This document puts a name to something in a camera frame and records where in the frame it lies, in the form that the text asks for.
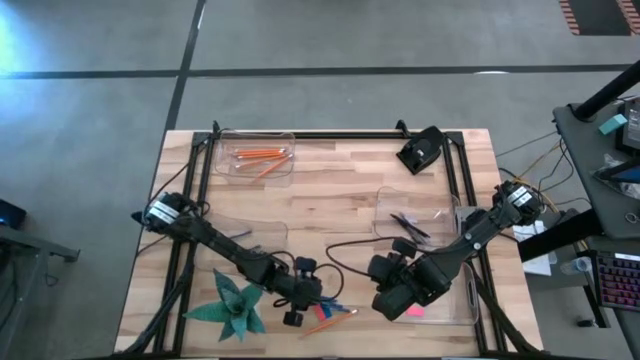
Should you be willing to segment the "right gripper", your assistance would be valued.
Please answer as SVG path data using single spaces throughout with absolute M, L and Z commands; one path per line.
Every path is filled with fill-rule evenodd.
M 416 291 L 405 259 L 393 253 L 374 255 L 369 277 L 377 284 L 372 308 L 387 320 L 395 320 L 416 302 Z

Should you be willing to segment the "clear plastic bin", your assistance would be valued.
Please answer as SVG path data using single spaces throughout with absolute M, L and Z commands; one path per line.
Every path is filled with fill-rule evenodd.
M 471 267 L 463 263 L 450 289 L 427 306 L 422 317 L 411 317 L 406 311 L 394 323 L 414 325 L 474 325 L 479 318 L 479 300 Z
M 288 228 L 283 222 L 252 221 L 240 218 L 231 218 L 222 214 L 213 213 L 207 219 L 211 225 L 223 235 L 235 235 L 247 230 L 253 232 L 249 235 L 231 239 L 243 248 L 255 253 L 270 253 L 285 250 L 288 247 Z M 198 270 L 211 272 L 216 269 L 225 275 L 240 275 L 236 266 L 221 255 L 203 245 L 199 245 L 195 259 L 195 267 Z
M 267 176 L 256 179 L 256 176 L 279 160 L 264 163 L 255 167 L 236 169 L 235 166 L 256 159 L 239 160 L 235 158 L 235 149 L 286 148 L 286 155 L 293 158 L 279 169 Z M 225 130 L 219 135 L 215 150 L 215 170 L 229 184 L 238 185 L 275 185 L 286 184 L 292 174 L 295 163 L 296 138 L 292 133 L 250 133 Z
M 406 230 L 391 214 L 404 213 L 414 217 L 419 229 L 430 235 L 424 243 L 416 244 L 424 250 L 435 250 L 453 243 L 457 238 L 455 210 L 459 200 L 452 195 L 431 195 L 382 187 L 378 190 L 373 232 L 378 237 L 404 237 L 413 242 Z

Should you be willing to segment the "green artificial succulent plant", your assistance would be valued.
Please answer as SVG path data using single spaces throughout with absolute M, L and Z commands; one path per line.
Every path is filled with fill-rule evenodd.
M 265 334 L 266 327 L 256 310 L 263 290 L 252 283 L 240 288 L 227 274 L 217 269 L 212 273 L 219 300 L 200 305 L 186 312 L 183 318 L 221 324 L 219 342 L 232 337 L 243 342 L 248 333 Z

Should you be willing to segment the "black desktop device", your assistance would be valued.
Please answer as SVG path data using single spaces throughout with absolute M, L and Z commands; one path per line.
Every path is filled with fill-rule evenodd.
M 413 135 L 396 157 L 412 175 L 417 175 L 439 158 L 443 143 L 444 134 L 436 126 L 430 126 Z

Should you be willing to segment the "white paper sheet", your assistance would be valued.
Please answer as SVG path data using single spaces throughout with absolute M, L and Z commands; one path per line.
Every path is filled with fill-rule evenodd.
M 514 237 L 517 242 L 524 242 L 525 240 L 533 237 L 534 235 L 541 234 L 546 230 L 544 223 L 540 220 L 536 220 L 531 225 L 525 226 L 513 226 L 512 227 Z M 557 255 L 554 251 L 534 258 L 532 260 L 528 260 L 526 262 L 522 262 L 523 270 L 527 274 L 531 275 L 540 275 L 540 276 L 551 276 L 551 266 L 557 263 Z

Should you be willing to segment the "black desk beam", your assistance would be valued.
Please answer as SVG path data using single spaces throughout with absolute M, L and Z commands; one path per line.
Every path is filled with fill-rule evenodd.
M 540 234 L 520 242 L 518 251 L 522 262 L 548 254 L 592 235 L 601 235 L 603 228 L 593 209 L 578 213 L 569 209 L 558 222 Z

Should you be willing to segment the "clear plastic bottle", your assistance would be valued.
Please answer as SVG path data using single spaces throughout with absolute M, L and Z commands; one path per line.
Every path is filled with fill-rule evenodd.
M 564 275 L 578 275 L 592 271 L 592 261 L 588 256 L 581 256 L 564 262 L 560 266 L 560 271 Z

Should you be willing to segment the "backlit keyboard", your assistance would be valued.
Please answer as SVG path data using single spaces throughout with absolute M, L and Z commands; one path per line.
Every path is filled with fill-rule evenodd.
M 592 263 L 599 304 L 640 312 L 640 255 L 596 252 Z

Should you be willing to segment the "grey side desk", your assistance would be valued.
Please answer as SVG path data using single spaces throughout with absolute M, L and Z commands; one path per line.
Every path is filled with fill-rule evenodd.
M 574 117 L 569 106 L 562 106 L 553 110 L 553 117 L 603 232 L 612 240 L 640 240 L 640 223 L 625 219 L 627 213 L 640 210 L 640 200 L 625 196 L 593 176 L 605 165 L 605 154 L 622 162 L 630 159 L 615 148 L 614 135 L 605 136 L 599 131 L 599 126 L 618 112 L 619 105 L 608 105 L 594 116 L 593 122 L 585 123 Z

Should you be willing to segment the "black metal cart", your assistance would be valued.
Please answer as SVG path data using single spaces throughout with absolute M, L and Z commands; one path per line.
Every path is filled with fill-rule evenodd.
M 32 290 L 43 280 L 51 256 L 76 262 L 80 251 L 40 239 L 8 226 L 0 226 L 0 279 L 9 272 L 7 289 L 0 293 L 0 360 L 5 360 L 16 331 L 22 325 Z

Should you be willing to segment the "teal box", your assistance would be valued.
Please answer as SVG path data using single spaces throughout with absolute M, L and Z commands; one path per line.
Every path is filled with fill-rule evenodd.
M 599 132 L 602 135 L 609 135 L 623 127 L 627 122 L 628 119 L 624 115 L 616 114 L 599 126 Z

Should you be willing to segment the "black box blue light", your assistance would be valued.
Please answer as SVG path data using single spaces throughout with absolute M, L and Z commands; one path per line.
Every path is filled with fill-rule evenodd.
M 20 229 L 24 225 L 26 215 L 24 209 L 0 199 L 0 226 Z

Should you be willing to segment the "black pole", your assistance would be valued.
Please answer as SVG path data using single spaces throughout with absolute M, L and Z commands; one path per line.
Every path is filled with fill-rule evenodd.
M 640 60 L 611 80 L 584 103 L 573 107 L 572 113 L 574 117 L 582 122 L 593 122 L 594 115 L 638 82 L 640 82 Z

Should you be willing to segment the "dark mat orange stripes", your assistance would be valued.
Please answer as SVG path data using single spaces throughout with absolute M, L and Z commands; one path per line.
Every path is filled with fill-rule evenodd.
M 640 0 L 558 0 L 575 36 L 640 36 Z

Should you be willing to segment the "black metal table frame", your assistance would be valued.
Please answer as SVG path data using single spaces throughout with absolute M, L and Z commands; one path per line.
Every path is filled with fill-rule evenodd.
M 298 130 L 294 136 L 296 159 L 286 187 L 230 185 L 204 160 L 187 169 L 197 137 L 194 130 L 165 135 L 153 185 L 203 195 L 214 213 L 283 222 L 292 253 L 323 259 L 326 245 L 371 234 L 374 194 L 383 186 L 452 194 L 487 206 L 500 179 L 485 129 L 459 130 L 452 160 L 438 160 L 419 175 L 410 174 L 396 157 L 405 141 L 397 130 Z M 186 258 L 183 245 L 155 244 L 149 234 L 140 241 L 146 251 L 134 263 L 112 360 L 432 358 L 476 356 L 485 350 L 516 352 L 488 310 L 472 326 L 392 323 L 372 310 L 372 283 L 351 273 L 341 301 L 360 312 L 305 339 L 299 336 L 314 328 L 314 315 L 299 328 L 289 327 L 283 324 L 282 312 L 264 301 L 259 311 L 265 334 L 243 342 L 219 342 L 219 325 L 181 320 L 171 313 L 164 342 L 129 355 L 126 348 L 150 322 Z

